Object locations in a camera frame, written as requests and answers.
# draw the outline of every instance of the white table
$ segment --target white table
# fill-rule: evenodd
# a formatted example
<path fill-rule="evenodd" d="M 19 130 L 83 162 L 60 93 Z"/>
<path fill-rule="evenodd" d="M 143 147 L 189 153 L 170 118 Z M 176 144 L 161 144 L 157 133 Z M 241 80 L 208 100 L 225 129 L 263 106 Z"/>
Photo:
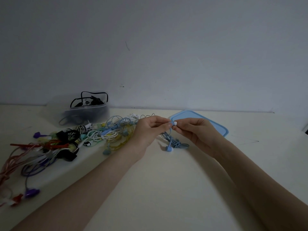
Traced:
<path fill-rule="evenodd" d="M 0 106 L 2 164 L 10 143 L 33 141 L 33 133 L 60 130 L 40 117 L 42 107 Z M 110 115 L 129 113 L 169 117 L 178 111 L 111 109 Z M 282 186 L 308 203 L 308 136 L 272 113 L 198 113 L 229 130 L 227 139 Z M 184 143 L 190 143 L 172 133 Z M 235 185 L 221 166 L 191 144 L 188 150 L 162 151 L 158 137 L 110 194 L 86 231 L 93 230 L 263 230 Z M 9 230 L 25 216 L 97 166 L 105 156 L 104 145 L 83 147 L 73 162 L 58 160 L 29 179 L 39 196 L 15 208 L 0 208 L 1 230 Z M 23 191 L 18 172 L 10 183 Z"/>

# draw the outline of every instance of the blue lid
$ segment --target blue lid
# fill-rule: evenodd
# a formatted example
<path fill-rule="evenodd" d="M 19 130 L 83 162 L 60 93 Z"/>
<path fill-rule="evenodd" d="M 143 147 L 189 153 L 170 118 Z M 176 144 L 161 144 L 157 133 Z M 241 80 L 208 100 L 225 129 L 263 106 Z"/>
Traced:
<path fill-rule="evenodd" d="M 202 115 L 200 115 L 200 114 L 198 114 L 198 113 L 196 113 L 196 112 L 194 112 L 194 111 L 191 111 L 191 110 L 184 110 L 184 111 L 181 111 L 181 112 L 179 112 L 179 113 L 176 113 L 176 114 L 174 114 L 174 115 L 172 115 L 172 116 L 170 117 L 170 119 L 171 119 L 172 121 L 176 121 L 176 120 L 178 120 L 178 119 L 184 119 L 184 118 L 204 118 L 204 119 L 206 119 L 206 120 L 209 120 L 210 123 L 215 127 L 215 129 L 216 129 L 222 136 L 225 137 L 225 136 L 229 133 L 228 129 L 225 128 L 224 126 L 222 126 L 222 125 L 220 125 L 220 124 L 218 124 L 218 123 L 216 123 L 216 122 L 214 122 L 214 121 L 212 121 L 212 120 L 210 120 L 210 119 L 208 119 L 208 118 L 206 118 L 206 117 L 204 117 L 204 116 L 202 116 Z"/>

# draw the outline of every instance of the black earphone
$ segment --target black earphone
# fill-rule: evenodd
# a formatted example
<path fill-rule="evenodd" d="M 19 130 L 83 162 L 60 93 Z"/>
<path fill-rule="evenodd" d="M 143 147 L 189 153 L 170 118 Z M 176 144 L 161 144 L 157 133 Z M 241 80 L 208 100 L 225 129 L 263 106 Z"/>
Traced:
<path fill-rule="evenodd" d="M 108 102 L 108 94 L 105 93 L 105 92 L 89 92 L 89 91 L 83 91 L 83 92 L 81 92 L 80 98 L 76 98 L 76 99 L 74 99 L 74 100 L 71 102 L 70 108 L 72 107 L 72 105 L 73 105 L 73 103 L 74 103 L 75 100 L 81 100 L 81 102 L 79 102 L 79 103 L 78 103 L 77 105 L 75 105 L 74 107 L 82 107 L 82 106 L 90 106 L 90 105 L 101 105 L 101 104 L 104 104 L 104 102 L 101 101 L 100 98 L 97 98 L 97 97 L 95 97 L 95 96 L 91 96 L 91 97 L 82 97 L 82 93 L 84 93 L 84 92 L 87 92 L 87 93 L 90 93 L 90 94 L 106 94 L 106 95 L 107 95 L 107 101 L 106 101 L 106 103 Z M 91 103 L 88 102 L 88 103 L 86 103 L 86 104 L 84 105 L 84 104 L 83 104 L 83 99 L 87 99 L 87 98 L 92 99 L 92 101 L 91 101 Z"/>

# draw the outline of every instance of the white wall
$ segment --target white wall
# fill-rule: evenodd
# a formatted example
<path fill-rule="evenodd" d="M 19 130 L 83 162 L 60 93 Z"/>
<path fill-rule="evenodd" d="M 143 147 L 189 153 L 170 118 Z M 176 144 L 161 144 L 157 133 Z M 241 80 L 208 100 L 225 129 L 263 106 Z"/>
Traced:
<path fill-rule="evenodd" d="M 303 128 L 307 5 L 1 0 L 0 102 L 105 90 L 114 107 L 273 111 Z"/>

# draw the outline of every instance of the plastic container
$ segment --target plastic container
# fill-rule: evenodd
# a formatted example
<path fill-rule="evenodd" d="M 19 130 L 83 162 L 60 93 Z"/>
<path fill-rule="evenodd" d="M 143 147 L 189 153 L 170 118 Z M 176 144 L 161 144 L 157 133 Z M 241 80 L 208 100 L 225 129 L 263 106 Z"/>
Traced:
<path fill-rule="evenodd" d="M 104 104 L 89 105 L 74 107 L 81 99 L 72 101 L 75 98 L 80 98 L 80 93 L 59 95 L 47 104 L 44 117 L 57 127 L 70 127 L 77 125 L 85 125 L 90 123 L 101 123 L 109 118 L 109 107 L 107 105 L 107 94 L 90 94 L 83 92 L 83 97 L 94 96 L 100 98 Z M 83 98 L 83 104 L 92 101 L 90 98 Z"/>

